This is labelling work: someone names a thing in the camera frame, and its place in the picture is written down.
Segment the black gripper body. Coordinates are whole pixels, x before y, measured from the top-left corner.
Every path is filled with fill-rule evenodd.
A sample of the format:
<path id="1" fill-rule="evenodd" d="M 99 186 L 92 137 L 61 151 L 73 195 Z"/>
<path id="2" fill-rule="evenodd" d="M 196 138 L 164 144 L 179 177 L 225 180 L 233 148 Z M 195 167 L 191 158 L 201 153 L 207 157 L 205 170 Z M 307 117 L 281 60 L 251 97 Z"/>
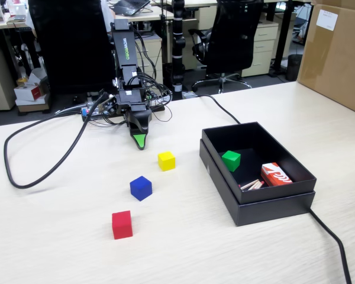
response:
<path id="1" fill-rule="evenodd" d="M 115 113 L 141 112 L 149 114 L 150 110 L 144 98 L 144 89 L 120 90 L 115 96 Z"/>

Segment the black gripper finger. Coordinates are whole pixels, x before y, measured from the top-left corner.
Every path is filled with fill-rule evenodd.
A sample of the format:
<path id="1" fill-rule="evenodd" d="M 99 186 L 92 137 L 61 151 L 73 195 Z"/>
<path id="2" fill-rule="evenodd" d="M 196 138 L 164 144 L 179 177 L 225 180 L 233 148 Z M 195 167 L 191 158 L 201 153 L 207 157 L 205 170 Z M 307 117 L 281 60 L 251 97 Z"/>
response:
<path id="1" fill-rule="evenodd" d="M 139 150 L 144 150 L 146 146 L 147 132 L 142 132 L 134 123 L 128 123 L 130 136 L 134 140 Z"/>
<path id="2" fill-rule="evenodd" d="M 129 112 L 129 128 L 131 133 L 147 133 L 149 131 L 149 122 L 151 121 L 152 111 Z"/>

